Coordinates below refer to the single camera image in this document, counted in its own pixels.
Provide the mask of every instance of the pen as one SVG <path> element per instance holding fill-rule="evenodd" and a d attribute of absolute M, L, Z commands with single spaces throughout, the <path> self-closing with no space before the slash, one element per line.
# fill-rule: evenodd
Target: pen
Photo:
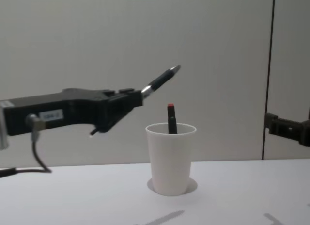
<path fill-rule="evenodd" d="M 170 80 L 179 70 L 181 66 L 174 66 L 167 71 L 165 71 L 163 74 L 161 74 L 159 77 L 157 77 L 155 80 L 150 82 L 142 91 L 143 99 L 146 99 L 150 94 L 155 92 L 159 87 L 161 87 L 165 82 Z"/>
<path fill-rule="evenodd" d="M 175 118 L 175 110 L 174 110 L 174 104 L 170 103 L 168 104 L 168 130 L 169 134 L 177 134 L 177 126 L 176 126 L 176 118 Z"/>

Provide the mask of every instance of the silver pen tip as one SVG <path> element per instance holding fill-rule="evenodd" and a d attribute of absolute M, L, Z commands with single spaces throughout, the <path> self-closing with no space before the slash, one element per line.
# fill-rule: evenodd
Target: silver pen tip
<path fill-rule="evenodd" d="M 177 66 L 170 68 L 170 70 L 173 71 L 174 74 L 176 74 L 180 69 L 181 69 L 181 65 L 177 65 Z"/>

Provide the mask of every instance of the marker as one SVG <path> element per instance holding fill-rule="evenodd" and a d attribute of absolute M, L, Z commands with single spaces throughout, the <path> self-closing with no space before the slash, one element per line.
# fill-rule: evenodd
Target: marker
<path fill-rule="evenodd" d="M 155 92 L 158 88 L 160 88 L 165 82 L 170 80 L 179 70 L 181 66 L 174 66 L 173 68 L 168 69 L 155 80 L 150 82 L 143 90 L 141 91 L 143 99 L 146 99 L 150 94 Z"/>
<path fill-rule="evenodd" d="M 168 109 L 168 130 L 169 134 L 177 134 L 177 126 L 176 126 L 176 118 L 175 118 L 175 110 L 174 104 L 170 103 L 167 106 Z"/>

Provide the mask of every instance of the label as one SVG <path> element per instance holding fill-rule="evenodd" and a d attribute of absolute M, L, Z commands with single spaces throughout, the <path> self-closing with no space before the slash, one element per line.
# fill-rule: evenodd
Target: label
<path fill-rule="evenodd" d="M 0 101 L 0 106 L 3 108 L 14 107 L 14 104 L 9 100 Z"/>
<path fill-rule="evenodd" d="M 51 111 L 41 112 L 39 113 L 39 117 L 44 122 L 60 120 L 60 119 L 63 119 L 63 111 L 62 110 L 51 110 Z"/>

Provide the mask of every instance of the cup rim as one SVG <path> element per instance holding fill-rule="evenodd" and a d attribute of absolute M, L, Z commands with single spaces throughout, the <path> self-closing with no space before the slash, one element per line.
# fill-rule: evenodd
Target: cup rim
<path fill-rule="evenodd" d="M 166 124 L 166 125 L 167 125 L 168 122 L 160 122 L 160 123 L 150 124 L 150 125 L 148 125 L 148 126 L 145 128 L 145 130 L 146 130 L 146 132 L 151 133 L 151 134 L 160 134 L 160 135 L 167 135 L 167 136 L 168 136 L 168 135 L 169 135 L 169 136 L 188 135 L 188 134 L 193 134 L 193 133 L 195 133 L 195 132 L 197 131 L 197 128 L 196 128 L 196 127 L 194 127 L 194 126 L 192 126 L 192 125 L 189 125 L 189 124 L 185 124 L 185 123 L 179 123 L 179 122 L 177 122 L 178 125 L 183 125 L 183 126 L 191 127 L 191 128 L 193 128 L 194 130 L 191 131 L 191 132 L 182 133 L 182 134 L 166 134 L 166 133 L 158 133 L 158 132 L 154 132 L 154 131 L 149 130 L 149 127 L 159 126 L 159 125 L 163 125 L 163 124 Z"/>

